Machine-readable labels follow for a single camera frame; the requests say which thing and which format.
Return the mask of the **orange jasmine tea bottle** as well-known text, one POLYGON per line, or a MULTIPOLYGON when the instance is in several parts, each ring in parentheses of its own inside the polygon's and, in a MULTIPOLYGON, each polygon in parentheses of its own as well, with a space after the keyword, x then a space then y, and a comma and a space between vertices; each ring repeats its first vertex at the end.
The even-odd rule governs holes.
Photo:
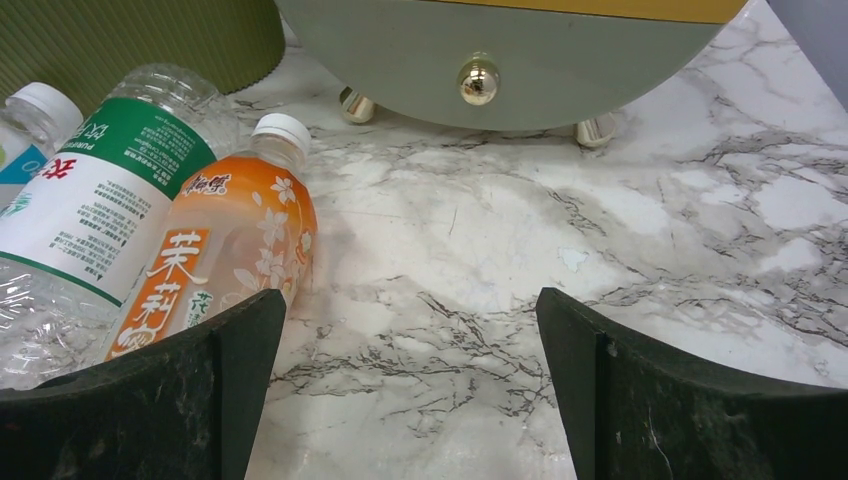
POLYGON ((100 360, 187 330, 266 289, 294 300, 318 230, 301 180, 310 145, 299 120, 267 114, 246 150, 185 182, 100 360))

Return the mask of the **green white label water bottle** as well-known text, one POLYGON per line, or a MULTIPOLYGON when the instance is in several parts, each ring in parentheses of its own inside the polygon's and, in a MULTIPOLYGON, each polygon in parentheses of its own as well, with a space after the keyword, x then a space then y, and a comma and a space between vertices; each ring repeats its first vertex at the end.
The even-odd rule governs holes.
POLYGON ((1 386, 92 365, 185 181, 233 152, 239 123, 209 80, 130 71, 1 212, 1 386))

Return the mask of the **white Suntory oolong tea bottle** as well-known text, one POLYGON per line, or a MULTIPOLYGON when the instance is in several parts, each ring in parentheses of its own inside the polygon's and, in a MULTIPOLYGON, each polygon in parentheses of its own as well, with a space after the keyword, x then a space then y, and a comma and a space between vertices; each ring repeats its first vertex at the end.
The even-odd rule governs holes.
POLYGON ((1 106, 1 205, 8 205, 56 150, 77 131, 83 115, 58 89, 32 82, 1 106))

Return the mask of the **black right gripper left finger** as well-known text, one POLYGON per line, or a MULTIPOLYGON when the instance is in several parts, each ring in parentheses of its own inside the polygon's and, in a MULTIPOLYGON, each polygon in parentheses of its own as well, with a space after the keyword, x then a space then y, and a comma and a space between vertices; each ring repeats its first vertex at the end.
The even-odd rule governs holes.
POLYGON ((5 479, 241 479, 286 314, 265 290, 157 343, 1 393, 5 479))

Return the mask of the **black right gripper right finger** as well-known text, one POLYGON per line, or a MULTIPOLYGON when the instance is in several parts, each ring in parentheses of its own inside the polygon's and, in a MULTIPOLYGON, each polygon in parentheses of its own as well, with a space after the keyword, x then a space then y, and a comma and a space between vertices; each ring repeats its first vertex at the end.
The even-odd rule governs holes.
POLYGON ((564 292, 536 318, 581 479, 843 479, 847 393, 703 359, 564 292))

